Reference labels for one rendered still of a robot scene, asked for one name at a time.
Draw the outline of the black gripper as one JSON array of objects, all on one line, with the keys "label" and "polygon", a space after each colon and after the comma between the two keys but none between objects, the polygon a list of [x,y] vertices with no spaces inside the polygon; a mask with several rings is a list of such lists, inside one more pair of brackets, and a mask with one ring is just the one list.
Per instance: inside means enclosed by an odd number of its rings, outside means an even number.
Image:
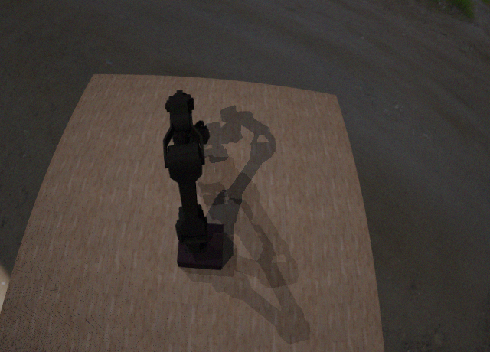
[{"label": "black gripper", "polygon": [[192,137],[191,130],[185,134],[173,133],[172,141],[174,145],[190,144],[190,137]]}]

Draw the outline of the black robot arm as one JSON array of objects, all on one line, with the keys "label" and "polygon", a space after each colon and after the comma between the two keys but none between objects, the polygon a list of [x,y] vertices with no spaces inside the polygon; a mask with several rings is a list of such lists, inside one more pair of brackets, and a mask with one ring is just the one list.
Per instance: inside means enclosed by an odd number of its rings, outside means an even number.
[{"label": "black robot arm", "polygon": [[[197,202],[196,180],[203,174],[204,144],[207,144],[210,133],[203,121],[193,125],[194,98],[191,94],[177,90],[166,101],[165,109],[170,113],[170,127],[163,140],[165,168],[168,168],[170,178],[178,182],[182,203],[175,229],[186,253],[205,253],[205,244],[210,242],[210,237],[207,218]],[[190,130],[190,144],[168,146],[173,133],[185,134]]]}]

